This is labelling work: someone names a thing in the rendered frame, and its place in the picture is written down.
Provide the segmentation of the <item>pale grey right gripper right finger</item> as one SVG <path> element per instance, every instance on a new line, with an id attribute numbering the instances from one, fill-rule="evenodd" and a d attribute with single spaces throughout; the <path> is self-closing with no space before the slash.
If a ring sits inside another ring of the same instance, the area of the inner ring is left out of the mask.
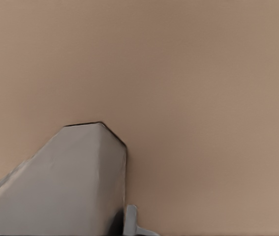
<path id="1" fill-rule="evenodd" d="M 124 236 L 160 236 L 137 225 L 137 207 L 128 205 L 124 219 Z"/>

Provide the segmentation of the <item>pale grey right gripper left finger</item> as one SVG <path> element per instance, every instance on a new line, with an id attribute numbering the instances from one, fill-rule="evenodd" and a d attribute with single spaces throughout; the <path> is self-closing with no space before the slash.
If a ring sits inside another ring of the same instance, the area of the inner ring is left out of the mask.
<path id="1" fill-rule="evenodd" d="M 0 180 L 0 236 L 121 235 L 126 154 L 102 122 L 63 127 Z"/>

